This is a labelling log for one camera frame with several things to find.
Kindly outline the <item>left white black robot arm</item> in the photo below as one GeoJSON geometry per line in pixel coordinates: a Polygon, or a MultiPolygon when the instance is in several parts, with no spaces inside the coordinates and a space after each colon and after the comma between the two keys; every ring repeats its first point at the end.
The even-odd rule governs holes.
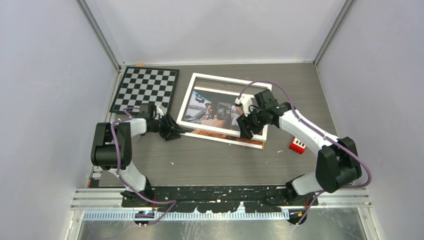
{"type": "Polygon", "coordinates": [[[133,197],[141,207],[148,207],[154,199],[151,183],[132,162],[132,138],[146,133],[157,133],[165,141],[179,139],[185,132],[161,105],[142,103],[123,111],[128,119],[96,124],[91,162],[112,173],[125,186],[123,195],[133,197]]]}

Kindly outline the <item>white wooden photo frame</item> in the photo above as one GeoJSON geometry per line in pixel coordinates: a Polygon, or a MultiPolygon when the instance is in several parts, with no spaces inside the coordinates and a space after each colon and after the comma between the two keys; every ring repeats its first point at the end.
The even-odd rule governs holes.
{"type": "Polygon", "coordinates": [[[206,88],[219,89],[224,91],[232,91],[239,94],[247,95],[253,98],[253,104],[257,106],[254,95],[263,91],[263,90],[272,90],[272,85],[269,83],[253,83],[246,90],[244,89],[251,81],[235,79],[229,77],[215,76],[203,73],[193,73],[187,87],[187,93],[190,93],[193,87],[201,86],[206,88]]]}

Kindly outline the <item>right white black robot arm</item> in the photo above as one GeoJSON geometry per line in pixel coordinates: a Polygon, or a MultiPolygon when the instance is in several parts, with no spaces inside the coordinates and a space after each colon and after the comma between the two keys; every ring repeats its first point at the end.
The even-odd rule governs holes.
{"type": "Polygon", "coordinates": [[[270,90],[254,95],[252,100],[240,96],[235,106],[242,109],[237,118],[240,137],[252,139],[267,125],[274,125],[294,137],[317,157],[315,171],[296,177],[285,184],[285,198],[291,205],[299,205],[307,194],[333,193],[362,176],[355,142],[329,134],[304,118],[288,102],[279,103],[270,90]]]}

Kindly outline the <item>colour photo print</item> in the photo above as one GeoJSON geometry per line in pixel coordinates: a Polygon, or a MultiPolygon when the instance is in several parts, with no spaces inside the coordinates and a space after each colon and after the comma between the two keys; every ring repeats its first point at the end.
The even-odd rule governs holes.
{"type": "Polygon", "coordinates": [[[240,131],[237,118],[242,114],[235,104],[239,93],[195,86],[180,117],[184,123],[240,131]]]}

